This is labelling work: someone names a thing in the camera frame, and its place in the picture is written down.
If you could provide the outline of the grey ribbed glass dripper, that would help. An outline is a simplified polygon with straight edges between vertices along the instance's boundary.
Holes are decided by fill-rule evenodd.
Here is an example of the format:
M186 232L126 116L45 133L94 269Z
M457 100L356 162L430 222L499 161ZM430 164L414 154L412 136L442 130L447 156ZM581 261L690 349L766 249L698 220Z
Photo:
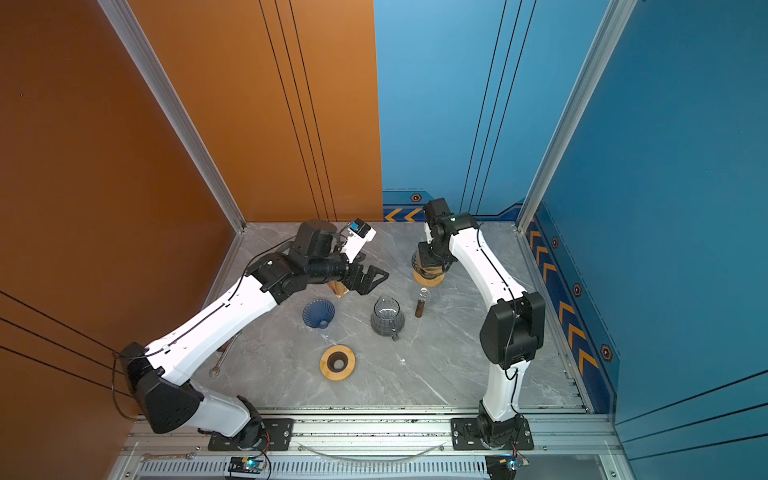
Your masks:
M411 263L413 270L419 271L424 275L438 275L440 273L445 273L446 271L444 262L430 252L415 252L412 256Z

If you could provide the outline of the blue ribbed dripper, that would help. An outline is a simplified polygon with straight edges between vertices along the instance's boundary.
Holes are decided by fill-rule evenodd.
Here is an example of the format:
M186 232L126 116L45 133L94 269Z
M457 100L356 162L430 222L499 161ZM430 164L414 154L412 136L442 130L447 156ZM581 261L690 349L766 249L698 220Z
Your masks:
M307 327L326 329L335 316L334 304L326 299L316 299L305 306L302 320Z

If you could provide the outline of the wooden ring dripper holder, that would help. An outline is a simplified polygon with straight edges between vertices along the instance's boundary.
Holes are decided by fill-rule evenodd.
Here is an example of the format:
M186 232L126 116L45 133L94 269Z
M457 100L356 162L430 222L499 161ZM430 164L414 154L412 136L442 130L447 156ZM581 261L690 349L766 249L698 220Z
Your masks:
M420 273L419 271L414 270L413 276L415 281L421 285L424 288L434 288L438 285L440 285L445 280L445 273L440 273L438 275L424 275Z

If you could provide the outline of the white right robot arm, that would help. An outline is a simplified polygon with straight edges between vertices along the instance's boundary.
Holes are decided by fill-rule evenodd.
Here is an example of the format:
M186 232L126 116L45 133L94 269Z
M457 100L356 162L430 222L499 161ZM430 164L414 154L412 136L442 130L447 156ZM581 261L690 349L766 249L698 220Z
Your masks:
M458 263L486 306L479 341L489 375L474 433L490 449L531 450L532 432L519 401L526 371L543 347L546 302L507 272L471 214L452 212L442 198L429 201L423 212L426 239L412 258L414 279L433 288Z

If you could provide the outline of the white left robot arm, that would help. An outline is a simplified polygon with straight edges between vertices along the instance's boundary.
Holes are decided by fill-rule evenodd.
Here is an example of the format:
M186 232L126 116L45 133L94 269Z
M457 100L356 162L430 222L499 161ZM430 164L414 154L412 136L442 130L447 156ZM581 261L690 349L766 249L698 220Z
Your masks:
M266 427L252 403L198 385L194 373L246 326L310 285L336 281L369 294L388 277L363 263L362 250L375 235L361 219L343 231L328 221L306 221L295 236L255 255L232 287L183 325L147 346L126 346L116 360L153 432L191 427L241 450L263 448Z

